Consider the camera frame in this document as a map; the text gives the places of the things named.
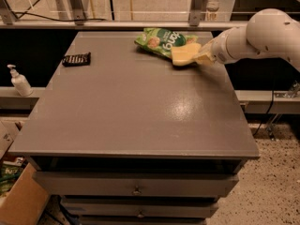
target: green chip bag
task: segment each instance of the green chip bag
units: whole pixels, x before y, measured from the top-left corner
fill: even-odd
[[[143,33],[134,41],[140,47],[172,59],[171,47],[180,47],[197,41],[197,36],[183,36],[164,28],[144,28]]]

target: hand sanitizer bottle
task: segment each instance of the hand sanitizer bottle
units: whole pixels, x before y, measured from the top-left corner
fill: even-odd
[[[31,95],[33,92],[32,87],[26,78],[22,74],[19,74],[16,69],[14,69],[16,66],[9,64],[7,67],[10,69],[10,74],[12,77],[11,82],[19,94],[23,97]]]

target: drawer handle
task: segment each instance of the drawer handle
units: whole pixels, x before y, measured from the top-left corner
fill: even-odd
[[[144,214],[142,211],[140,211],[140,213],[137,215],[138,218],[144,218]]]
[[[139,187],[135,187],[134,191],[132,192],[133,196],[140,196],[142,192],[140,191]]]

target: speckled floor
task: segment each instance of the speckled floor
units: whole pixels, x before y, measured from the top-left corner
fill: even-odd
[[[259,120],[248,119],[252,133]],[[261,157],[249,161],[239,173],[240,182],[207,225],[300,224],[300,118],[283,117],[272,142],[262,125],[255,136]],[[69,224],[52,197],[38,225]]]

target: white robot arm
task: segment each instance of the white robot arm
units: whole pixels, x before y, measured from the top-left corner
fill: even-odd
[[[222,32],[209,46],[211,57],[222,64],[280,57],[300,71],[300,24],[277,9],[256,13],[246,27]]]
[[[68,13],[67,9],[64,4],[64,0],[55,0],[56,6],[57,6],[57,12],[58,12],[58,17],[61,20],[68,20]]]

